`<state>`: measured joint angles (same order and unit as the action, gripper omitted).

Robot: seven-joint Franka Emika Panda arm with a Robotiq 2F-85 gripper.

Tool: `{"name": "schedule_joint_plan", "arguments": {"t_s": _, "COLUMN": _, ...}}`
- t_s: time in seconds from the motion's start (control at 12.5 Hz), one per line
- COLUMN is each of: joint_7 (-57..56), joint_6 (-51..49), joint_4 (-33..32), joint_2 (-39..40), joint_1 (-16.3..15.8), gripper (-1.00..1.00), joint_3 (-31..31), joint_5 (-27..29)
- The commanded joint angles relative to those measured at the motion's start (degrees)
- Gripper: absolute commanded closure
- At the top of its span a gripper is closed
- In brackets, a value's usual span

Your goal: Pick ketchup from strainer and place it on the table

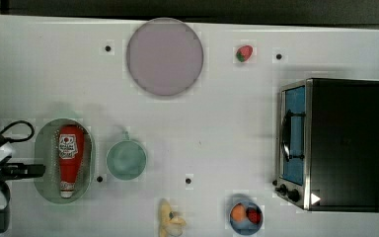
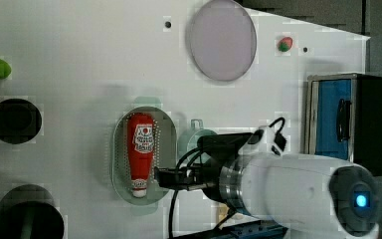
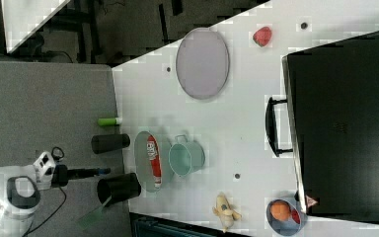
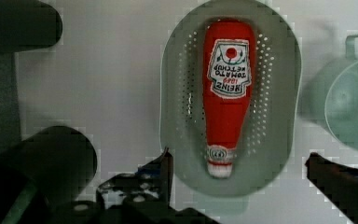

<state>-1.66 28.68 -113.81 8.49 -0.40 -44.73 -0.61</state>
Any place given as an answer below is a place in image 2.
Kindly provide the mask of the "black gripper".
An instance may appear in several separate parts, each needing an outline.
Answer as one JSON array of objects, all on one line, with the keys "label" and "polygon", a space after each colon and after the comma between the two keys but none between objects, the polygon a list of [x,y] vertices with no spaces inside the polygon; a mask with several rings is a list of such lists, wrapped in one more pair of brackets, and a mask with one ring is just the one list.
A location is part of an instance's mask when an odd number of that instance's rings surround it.
[{"label": "black gripper", "polygon": [[154,178],[162,188],[202,190],[211,200],[225,203],[221,196],[220,176],[228,161],[238,156],[239,149],[251,137],[250,132],[204,135],[197,147],[187,152],[172,168],[154,167]]}]

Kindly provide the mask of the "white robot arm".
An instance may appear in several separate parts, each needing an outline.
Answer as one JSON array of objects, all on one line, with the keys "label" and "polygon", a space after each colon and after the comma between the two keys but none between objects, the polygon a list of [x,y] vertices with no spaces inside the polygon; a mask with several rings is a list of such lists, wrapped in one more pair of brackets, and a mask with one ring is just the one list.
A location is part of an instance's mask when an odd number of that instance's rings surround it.
[{"label": "white robot arm", "polygon": [[273,220],[284,239],[377,239],[377,184],[363,166],[315,154],[290,154],[264,127],[206,135],[172,168],[156,167],[163,188],[201,190],[234,213]]}]

